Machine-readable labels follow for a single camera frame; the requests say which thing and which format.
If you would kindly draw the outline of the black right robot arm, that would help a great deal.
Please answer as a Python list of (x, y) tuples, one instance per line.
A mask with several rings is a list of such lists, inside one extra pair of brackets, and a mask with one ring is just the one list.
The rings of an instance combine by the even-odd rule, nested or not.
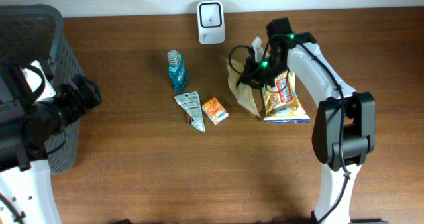
[(263, 52), (247, 46), (249, 56), (236, 84), (273, 87), (282, 72), (293, 72), (317, 106), (311, 142), (321, 163), (319, 201), (312, 223), (350, 223), (354, 181), (375, 147), (376, 102), (348, 85), (326, 61), (310, 32), (296, 33), (288, 18), (266, 25)]

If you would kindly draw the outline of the silver triangular snack packet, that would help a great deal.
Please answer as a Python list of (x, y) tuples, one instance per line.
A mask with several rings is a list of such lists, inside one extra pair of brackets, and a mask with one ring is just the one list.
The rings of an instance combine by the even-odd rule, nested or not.
[(183, 93), (174, 97), (176, 103), (187, 113), (188, 123), (201, 131), (205, 132), (201, 102), (198, 92)]

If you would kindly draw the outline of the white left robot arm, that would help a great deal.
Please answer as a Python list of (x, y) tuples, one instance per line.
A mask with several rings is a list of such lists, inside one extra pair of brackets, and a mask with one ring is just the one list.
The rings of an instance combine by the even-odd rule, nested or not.
[(1, 67), (1, 222), (60, 223), (51, 173), (67, 128), (98, 107), (100, 87), (84, 75), (51, 86), (40, 60)]

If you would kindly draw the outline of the teal mouthwash bottle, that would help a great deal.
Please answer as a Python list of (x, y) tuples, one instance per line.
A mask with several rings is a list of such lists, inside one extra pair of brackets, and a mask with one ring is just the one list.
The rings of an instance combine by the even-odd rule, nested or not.
[(167, 53), (167, 57), (168, 75), (172, 80), (173, 89), (175, 92), (182, 92), (187, 82), (183, 56), (176, 50), (171, 50)]

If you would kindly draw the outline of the yellow snack bag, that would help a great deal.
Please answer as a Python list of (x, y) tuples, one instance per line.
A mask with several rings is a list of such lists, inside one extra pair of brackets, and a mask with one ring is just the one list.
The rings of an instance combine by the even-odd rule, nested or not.
[(274, 80), (274, 87), (265, 85), (262, 88), (265, 106), (265, 123), (288, 124), (309, 123), (308, 114), (302, 107), (295, 92), (295, 74), (286, 71)]

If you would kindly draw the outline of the orange white small box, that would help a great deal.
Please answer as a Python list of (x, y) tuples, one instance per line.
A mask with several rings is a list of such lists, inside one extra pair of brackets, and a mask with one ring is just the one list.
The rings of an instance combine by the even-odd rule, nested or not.
[(206, 113), (208, 118), (210, 118), (214, 125), (218, 125), (220, 122), (224, 121), (229, 117), (229, 113), (221, 105), (221, 103), (216, 97), (204, 103), (201, 108)]

